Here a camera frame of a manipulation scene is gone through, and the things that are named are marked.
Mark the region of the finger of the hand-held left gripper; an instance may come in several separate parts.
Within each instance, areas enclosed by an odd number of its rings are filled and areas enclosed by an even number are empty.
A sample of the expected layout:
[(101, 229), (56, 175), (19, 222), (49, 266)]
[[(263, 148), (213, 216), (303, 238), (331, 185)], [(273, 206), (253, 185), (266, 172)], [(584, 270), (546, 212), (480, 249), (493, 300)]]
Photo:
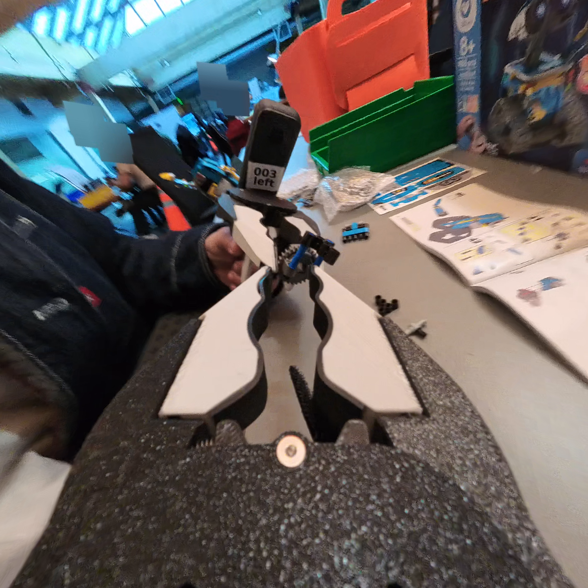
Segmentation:
[(292, 245), (300, 245), (306, 233), (321, 236), (317, 223), (307, 215), (283, 217), (275, 237), (276, 253), (282, 254)]
[(233, 208), (233, 240), (255, 267), (267, 266), (271, 271), (277, 271), (276, 246), (268, 228), (262, 224), (262, 213), (239, 204)]

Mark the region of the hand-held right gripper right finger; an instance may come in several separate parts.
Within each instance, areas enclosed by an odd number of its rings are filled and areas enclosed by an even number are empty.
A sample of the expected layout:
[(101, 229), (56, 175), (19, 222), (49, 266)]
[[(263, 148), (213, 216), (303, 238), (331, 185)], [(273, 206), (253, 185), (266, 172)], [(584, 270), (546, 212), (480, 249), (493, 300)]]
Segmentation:
[(422, 415), (377, 312), (322, 268), (312, 270), (310, 294), (320, 337), (317, 375), (327, 388), (377, 416)]

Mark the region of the blue black pin connector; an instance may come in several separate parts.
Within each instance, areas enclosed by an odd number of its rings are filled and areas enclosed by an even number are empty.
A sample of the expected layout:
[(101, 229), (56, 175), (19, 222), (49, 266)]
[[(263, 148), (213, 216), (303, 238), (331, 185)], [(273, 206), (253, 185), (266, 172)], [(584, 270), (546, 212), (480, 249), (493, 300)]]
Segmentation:
[(299, 253), (302, 254), (306, 247), (312, 247), (317, 251), (318, 257), (312, 266), (320, 266), (323, 262), (334, 265), (340, 252), (335, 248), (333, 241), (306, 233), (300, 244)]

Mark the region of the person's left forearm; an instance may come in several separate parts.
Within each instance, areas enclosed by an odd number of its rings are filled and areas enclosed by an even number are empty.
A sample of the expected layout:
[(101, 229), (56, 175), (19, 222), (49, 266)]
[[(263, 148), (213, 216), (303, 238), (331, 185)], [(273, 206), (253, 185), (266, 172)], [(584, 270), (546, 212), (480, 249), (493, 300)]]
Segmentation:
[(158, 239), (133, 239), (104, 229), (94, 254), (109, 280), (146, 313), (202, 310), (229, 293), (209, 238), (230, 236), (225, 224), (204, 224)]

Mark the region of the grey desk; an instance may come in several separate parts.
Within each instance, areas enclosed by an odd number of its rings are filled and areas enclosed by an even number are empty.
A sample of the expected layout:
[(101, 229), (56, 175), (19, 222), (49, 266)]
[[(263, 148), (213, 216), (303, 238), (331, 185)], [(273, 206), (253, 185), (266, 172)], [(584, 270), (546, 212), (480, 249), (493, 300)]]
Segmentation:
[[(494, 157), (446, 148), (436, 156), (485, 169), (475, 181), (533, 202), (587, 210), (587, 180)], [(587, 384), (494, 298), (466, 287), (455, 272), (422, 250), (370, 207), (329, 224), (322, 207), (305, 211), (337, 242), (341, 227), (366, 222), (371, 238), (343, 245), (331, 274), (370, 306), (375, 295), (399, 300), (391, 314), (401, 328), (427, 320), (414, 341), (462, 388), (489, 426), (549, 549), (576, 587), (587, 587)], [(263, 340), (269, 395), (248, 438), (307, 433), (289, 378), (298, 366), (312, 383), (319, 343), (308, 284), (278, 296)]]

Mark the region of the person's left hand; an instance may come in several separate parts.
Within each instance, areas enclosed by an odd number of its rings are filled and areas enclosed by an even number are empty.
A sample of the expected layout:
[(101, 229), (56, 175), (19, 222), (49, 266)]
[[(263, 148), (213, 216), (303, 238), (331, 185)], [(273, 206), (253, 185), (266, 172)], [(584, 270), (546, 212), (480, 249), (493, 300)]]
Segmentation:
[(204, 251), (212, 273), (230, 290), (236, 289), (243, 281), (246, 255), (233, 239), (230, 228), (221, 226), (208, 235)]

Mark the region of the small clear plastic bag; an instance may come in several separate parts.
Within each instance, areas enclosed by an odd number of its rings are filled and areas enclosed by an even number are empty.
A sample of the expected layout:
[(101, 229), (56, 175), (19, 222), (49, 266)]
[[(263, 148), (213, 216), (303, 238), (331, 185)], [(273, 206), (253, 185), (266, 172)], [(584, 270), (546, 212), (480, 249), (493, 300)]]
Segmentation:
[(312, 208), (322, 180), (323, 176), (317, 170), (303, 169), (282, 182), (277, 196), (298, 208)]

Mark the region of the large clear plastic bag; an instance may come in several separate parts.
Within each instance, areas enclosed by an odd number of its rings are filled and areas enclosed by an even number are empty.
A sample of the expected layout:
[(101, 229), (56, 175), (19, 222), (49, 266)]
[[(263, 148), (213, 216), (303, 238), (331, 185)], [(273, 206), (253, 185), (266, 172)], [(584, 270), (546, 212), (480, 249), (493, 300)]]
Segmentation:
[(394, 183), (389, 173), (373, 172), (368, 166), (347, 167), (324, 176), (313, 199), (331, 224), (338, 215), (372, 202), (389, 183)]

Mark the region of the orange traffic cone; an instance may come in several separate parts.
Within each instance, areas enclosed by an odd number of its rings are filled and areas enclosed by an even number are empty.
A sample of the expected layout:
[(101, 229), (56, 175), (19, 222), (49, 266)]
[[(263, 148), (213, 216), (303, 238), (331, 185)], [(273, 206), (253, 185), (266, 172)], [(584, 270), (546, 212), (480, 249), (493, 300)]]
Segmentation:
[(158, 188), (158, 194), (169, 230), (172, 232), (190, 230), (192, 226), (175, 200), (160, 188)]

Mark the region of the green plastic bin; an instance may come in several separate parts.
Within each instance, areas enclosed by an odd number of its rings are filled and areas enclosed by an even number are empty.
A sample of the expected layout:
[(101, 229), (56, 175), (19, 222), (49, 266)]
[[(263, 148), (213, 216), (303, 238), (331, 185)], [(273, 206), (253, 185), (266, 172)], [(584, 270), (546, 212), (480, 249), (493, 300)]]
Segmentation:
[(310, 154), (324, 175), (343, 168), (387, 172), (456, 142), (454, 77), (398, 89), (310, 130)]

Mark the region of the orange plastic carrier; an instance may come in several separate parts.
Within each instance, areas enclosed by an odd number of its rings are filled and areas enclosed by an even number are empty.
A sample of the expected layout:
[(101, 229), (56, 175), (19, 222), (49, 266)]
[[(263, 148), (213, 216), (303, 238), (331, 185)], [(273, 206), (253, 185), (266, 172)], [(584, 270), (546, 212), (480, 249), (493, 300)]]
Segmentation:
[(430, 77), (426, 1), (373, 1), (347, 14), (343, 5), (328, 1), (326, 18), (276, 63), (307, 142), (312, 129)]

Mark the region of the dark denim jacket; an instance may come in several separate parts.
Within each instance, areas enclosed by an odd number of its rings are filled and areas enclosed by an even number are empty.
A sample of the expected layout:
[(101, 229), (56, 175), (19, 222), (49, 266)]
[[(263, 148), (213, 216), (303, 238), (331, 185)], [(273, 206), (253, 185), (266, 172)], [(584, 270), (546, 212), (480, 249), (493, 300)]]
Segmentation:
[(1, 162), (1, 431), (43, 457), (76, 455), (173, 313), (126, 301), (94, 254), (104, 229)]

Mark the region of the instruction booklet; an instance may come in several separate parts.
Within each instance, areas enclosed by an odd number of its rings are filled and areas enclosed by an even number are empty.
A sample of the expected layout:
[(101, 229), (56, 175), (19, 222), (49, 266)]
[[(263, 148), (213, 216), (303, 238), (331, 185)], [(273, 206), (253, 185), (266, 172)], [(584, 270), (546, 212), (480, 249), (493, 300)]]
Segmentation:
[(391, 217), (587, 380), (587, 212), (473, 183)]

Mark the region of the white shirt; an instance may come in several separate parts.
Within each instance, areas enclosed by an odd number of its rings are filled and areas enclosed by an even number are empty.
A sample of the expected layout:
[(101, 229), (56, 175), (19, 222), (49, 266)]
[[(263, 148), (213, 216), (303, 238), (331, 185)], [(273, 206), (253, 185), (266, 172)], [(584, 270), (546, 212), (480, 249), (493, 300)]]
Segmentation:
[(1, 432), (1, 587), (10, 587), (45, 532), (71, 466)]

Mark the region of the dark blue toy box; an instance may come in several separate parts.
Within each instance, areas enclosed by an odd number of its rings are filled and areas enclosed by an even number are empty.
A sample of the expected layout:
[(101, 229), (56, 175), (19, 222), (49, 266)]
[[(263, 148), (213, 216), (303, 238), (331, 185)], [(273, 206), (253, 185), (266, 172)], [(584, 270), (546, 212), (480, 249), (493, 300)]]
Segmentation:
[(453, 1), (457, 145), (587, 179), (587, 1)]

